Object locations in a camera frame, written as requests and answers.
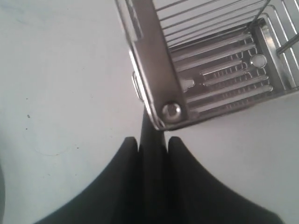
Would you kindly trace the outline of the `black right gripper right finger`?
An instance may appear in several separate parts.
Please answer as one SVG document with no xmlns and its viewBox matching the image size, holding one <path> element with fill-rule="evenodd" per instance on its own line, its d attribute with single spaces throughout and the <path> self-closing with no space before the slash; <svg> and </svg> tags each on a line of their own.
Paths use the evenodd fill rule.
<svg viewBox="0 0 299 224">
<path fill-rule="evenodd" d="M 168 155 L 184 224 L 281 224 L 283 220 L 237 194 L 192 155 L 179 137 L 171 137 Z"/>
</svg>

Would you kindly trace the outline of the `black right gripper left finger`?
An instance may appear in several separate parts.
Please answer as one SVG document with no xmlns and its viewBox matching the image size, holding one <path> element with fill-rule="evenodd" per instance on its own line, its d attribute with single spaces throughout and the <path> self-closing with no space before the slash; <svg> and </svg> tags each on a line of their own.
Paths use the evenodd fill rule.
<svg viewBox="0 0 299 224">
<path fill-rule="evenodd" d="M 137 224 L 140 221 L 138 144 L 126 137 L 99 176 L 41 224 Z"/>
</svg>

